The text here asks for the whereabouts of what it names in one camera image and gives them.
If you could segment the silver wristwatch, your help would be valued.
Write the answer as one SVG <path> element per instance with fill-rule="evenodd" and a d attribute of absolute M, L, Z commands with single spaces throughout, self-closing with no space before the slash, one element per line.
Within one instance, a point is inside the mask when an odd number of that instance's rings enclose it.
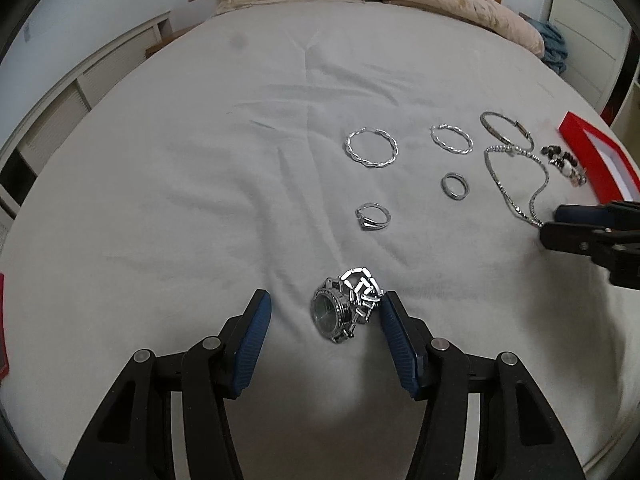
<path fill-rule="evenodd" d="M 314 292 L 310 314 L 319 334 L 334 344 L 352 338 L 359 324 L 368 324 L 384 295 L 366 266 L 327 278 Z"/>

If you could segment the blue crumpled clothing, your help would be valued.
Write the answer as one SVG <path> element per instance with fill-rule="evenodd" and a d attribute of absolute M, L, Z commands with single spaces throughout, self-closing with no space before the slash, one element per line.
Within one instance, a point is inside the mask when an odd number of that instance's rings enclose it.
<path fill-rule="evenodd" d="M 520 17 L 532 25 L 544 40 L 544 55 L 541 61 L 557 75 L 562 75 L 566 71 L 568 58 L 567 45 L 562 32 L 551 23 L 534 20 L 524 13 L 521 13 Z"/>

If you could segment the small twisted silver hoop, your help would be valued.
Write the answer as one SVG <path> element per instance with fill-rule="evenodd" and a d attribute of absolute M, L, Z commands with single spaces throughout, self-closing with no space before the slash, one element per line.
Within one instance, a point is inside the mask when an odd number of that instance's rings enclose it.
<path fill-rule="evenodd" d="M 460 156 L 466 156 L 474 151 L 472 136 L 458 126 L 439 124 L 431 126 L 432 141 L 442 150 Z"/>

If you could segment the large twisted silver hoop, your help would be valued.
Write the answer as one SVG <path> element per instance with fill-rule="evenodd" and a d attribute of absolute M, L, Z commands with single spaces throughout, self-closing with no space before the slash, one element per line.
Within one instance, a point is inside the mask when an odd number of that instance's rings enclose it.
<path fill-rule="evenodd" d="M 368 169 L 383 169 L 398 159 L 397 140 L 382 129 L 363 127 L 349 133 L 344 141 L 349 159 Z"/>

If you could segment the red jewelry box tray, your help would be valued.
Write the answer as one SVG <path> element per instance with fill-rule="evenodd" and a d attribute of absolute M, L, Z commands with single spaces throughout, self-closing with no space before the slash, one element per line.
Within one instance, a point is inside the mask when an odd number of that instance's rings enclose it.
<path fill-rule="evenodd" d="M 600 204 L 638 202 L 639 171 L 620 144 L 572 112 L 565 114 L 559 133 L 584 168 Z"/>

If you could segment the red cased smartphone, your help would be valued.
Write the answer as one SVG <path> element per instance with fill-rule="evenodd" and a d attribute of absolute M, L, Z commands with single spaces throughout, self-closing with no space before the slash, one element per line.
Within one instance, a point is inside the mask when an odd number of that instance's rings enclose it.
<path fill-rule="evenodd" d="M 4 322 L 4 274 L 0 274 L 0 380 L 9 374 L 9 358 L 6 352 L 6 323 Z"/>

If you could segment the wooden nightstand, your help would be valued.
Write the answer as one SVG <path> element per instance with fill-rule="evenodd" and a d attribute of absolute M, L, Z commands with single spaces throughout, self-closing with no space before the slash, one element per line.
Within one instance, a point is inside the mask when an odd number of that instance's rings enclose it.
<path fill-rule="evenodd" d="M 148 47 L 145 50 L 145 57 L 150 58 L 152 55 L 162 50 L 164 47 L 167 47 L 168 44 L 171 44 L 172 42 L 176 41 L 177 39 L 181 38 L 182 36 L 190 32 L 191 29 L 193 29 L 193 26 L 180 29 L 178 30 L 178 32 L 173 32 L 166 38 L 160 40 L 160 42 L 158 42 L 157 44 L 154 44 L 154 46 Z"/>

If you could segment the white bed sheet mattress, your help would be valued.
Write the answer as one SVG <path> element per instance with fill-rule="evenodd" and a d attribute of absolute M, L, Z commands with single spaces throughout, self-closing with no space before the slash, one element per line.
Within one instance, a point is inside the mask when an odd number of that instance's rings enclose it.
<path fill-rule="evenodd" d="M 581 256 L 548 252 L 504 194 L 549 218 L 593 204 L 557 171 L 484 155 L 486 110 L 560 142 L 567 112 L 600 126 L 535 55 L 492 32 L 392 4 L 251 6 L 211 18 L 115 86 L 54 153 L 1 254 L 6 416 L 58 479 L 141 348 L 181 352 L 267 289 L 273 314 L 250 386 L 228 406 L 249 479 L 400 479 L 422 406 L 378 322 L 344 344 L 310 316 L 355 266 L 434 335 L 516 353 L 590 479 L 639 430 L 639 295 Z M 431 139 L 458 126 L 466 156 Z M 393 165 L 349 159 L 367 127 Z"/>

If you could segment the white wardrobe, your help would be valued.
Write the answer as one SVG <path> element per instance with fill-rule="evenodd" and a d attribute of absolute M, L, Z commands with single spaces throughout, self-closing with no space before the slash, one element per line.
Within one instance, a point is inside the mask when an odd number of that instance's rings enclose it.
<path fill-rule="evenodd" d="M 614 0 L 552 0 L 549 22 L 568 55 L 562 78 L 602 112 L 623 67 L 631 26 Z"/>

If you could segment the white louvered cabinet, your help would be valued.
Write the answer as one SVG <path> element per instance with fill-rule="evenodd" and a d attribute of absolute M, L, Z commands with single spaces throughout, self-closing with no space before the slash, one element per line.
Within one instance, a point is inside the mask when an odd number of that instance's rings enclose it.
<path fill-rule="evenodd" d="M 171 32 L 168 12 L 150 18 L 85 58 L 32 107 L 1 148 L 3 222 L 13 222 L 36 177 L 90 110 Z"/>

